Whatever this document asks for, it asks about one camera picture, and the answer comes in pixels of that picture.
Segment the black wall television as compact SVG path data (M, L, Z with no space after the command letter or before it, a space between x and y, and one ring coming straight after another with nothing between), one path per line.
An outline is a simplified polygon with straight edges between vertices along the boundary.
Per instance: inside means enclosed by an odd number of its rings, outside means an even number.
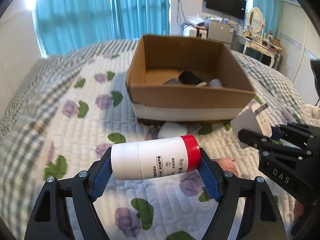
M244 20L246 0L206 0L206 8Z

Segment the grey checkered blanket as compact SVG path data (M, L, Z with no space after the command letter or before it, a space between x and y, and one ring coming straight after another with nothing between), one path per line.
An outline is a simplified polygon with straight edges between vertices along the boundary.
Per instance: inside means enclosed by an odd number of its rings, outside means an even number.
M131 51L136 44L136 40L98 42L40 59L12 97L1 118L1 226L14 239L25 234L36 191L30 174L60 99L95 57Z

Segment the floral quilted bedspread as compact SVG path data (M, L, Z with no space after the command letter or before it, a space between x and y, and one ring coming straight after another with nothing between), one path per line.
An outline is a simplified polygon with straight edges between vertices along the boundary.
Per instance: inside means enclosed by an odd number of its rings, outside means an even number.
M38 62L1 120L1 218L17 239L44 181L70 178L115 147L95 202L111 239L200 239L218 203L197 171L179 174L173 135L137 122L125 79L132 51Z

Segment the teal curtain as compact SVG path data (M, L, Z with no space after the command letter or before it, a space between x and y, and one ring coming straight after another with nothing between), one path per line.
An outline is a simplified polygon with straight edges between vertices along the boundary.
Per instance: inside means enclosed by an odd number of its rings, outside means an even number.
M36 0L33 20L42 56L89 44L169 34L169 0Z

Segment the white dressing table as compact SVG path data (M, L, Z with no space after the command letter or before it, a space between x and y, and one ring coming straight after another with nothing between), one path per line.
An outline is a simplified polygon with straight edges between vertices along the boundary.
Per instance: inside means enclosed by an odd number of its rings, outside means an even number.
M251 49L260 54L260 62L263 62L264 56L269 57L269 66L275 70L280 70L283 56L279 52L263 44L259 44L258 42L247 37L235 34L231 42L231 50L240 52L245 55L248 49Z

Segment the white oval vanity mirror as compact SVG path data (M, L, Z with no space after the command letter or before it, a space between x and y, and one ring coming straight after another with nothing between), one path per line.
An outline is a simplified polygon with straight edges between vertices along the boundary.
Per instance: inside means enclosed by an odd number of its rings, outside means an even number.
M253 7L247 13L246 24L254 34L259 33L264 28L265 21L263 14L258 7Z

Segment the white tube with red cap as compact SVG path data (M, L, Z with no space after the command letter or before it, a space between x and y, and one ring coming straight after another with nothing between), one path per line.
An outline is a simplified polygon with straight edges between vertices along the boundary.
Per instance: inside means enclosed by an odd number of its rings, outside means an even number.
M115 144L111 167L117 180L161 178L199 168L201 152L192 135Z

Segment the white earbuds case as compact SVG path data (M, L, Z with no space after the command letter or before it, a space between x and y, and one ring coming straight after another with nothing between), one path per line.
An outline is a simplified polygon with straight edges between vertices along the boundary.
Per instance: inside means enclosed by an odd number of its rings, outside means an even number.
M160 128L157 138L165 139L165 138L173 138L187 135L187 128L183 125L174 122L165 122L163 126Z

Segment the dark grey small device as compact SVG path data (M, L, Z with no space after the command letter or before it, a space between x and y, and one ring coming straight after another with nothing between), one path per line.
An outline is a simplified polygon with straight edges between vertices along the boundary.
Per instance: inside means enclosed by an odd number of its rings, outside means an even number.
M164 83L165 85L179 85L181 82L178 79L170 79Z

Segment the silver mini fridge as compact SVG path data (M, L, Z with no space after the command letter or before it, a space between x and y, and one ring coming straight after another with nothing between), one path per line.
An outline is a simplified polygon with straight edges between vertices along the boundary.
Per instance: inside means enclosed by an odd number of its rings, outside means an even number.
M231 24L210 21L208 26L208 39L223 43L231 43L234 26Z

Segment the white power adapter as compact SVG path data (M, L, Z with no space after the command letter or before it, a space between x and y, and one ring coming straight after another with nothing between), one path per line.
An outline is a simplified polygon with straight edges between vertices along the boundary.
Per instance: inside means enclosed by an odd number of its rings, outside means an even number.
M231 127L238 140L240 148L244 149L249 147L247 144L240 141L240 136L238 134L242 129L267 137L272 136L271 125L266 113L264 113L264 110L267 108L267 103L263 105L255 103L231 121Z

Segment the cardboard box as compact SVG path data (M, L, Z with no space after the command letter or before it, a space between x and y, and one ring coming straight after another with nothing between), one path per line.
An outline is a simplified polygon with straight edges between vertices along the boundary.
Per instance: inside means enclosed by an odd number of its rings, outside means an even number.
M255 91L223 43L182 36L140 38L126 78L140 123L234 119Z

